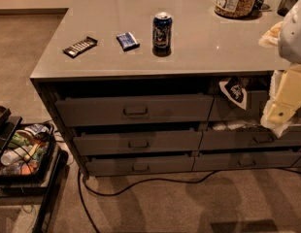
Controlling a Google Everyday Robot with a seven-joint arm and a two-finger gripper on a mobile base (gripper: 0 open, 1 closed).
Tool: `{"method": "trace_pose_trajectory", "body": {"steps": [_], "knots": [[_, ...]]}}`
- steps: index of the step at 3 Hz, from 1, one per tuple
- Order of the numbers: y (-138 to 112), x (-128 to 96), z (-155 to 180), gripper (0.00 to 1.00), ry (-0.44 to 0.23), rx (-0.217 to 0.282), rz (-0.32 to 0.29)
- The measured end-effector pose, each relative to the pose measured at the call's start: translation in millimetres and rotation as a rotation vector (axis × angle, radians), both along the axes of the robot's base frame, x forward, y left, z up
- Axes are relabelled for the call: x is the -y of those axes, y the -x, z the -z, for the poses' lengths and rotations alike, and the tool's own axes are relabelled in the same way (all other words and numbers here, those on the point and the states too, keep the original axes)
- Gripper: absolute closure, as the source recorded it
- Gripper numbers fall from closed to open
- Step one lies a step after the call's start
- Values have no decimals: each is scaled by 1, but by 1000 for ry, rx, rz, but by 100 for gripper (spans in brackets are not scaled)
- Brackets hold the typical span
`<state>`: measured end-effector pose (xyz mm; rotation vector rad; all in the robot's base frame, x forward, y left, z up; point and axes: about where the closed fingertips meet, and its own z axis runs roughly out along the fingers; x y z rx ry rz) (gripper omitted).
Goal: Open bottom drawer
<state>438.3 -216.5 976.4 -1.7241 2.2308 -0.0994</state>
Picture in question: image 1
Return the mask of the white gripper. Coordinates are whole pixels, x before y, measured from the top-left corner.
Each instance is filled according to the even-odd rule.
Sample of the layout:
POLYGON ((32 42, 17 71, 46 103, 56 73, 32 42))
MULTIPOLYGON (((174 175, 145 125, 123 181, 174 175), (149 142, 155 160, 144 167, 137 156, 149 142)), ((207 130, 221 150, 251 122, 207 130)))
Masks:
POLYGON ((269 90, 269 100, 263 110, 260 124, 281 137, 291 125, 291 119, 301 108, 301 64, 275 71, 269 90))

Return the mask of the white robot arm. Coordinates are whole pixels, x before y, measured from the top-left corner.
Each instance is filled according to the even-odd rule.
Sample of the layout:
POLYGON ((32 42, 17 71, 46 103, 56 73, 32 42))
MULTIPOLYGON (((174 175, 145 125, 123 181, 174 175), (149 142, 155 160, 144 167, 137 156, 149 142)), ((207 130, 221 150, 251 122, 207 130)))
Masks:
POLYGON ((280 138, 292 118, 301 108, 301 0, 298 0, 281 23, 273 26, 261 39, 270 39, 269 33, 278 33, 279 56, 290 62, 289 67, 274 71, 269 89, 269 100, 263 110, 260 124, 280 138))

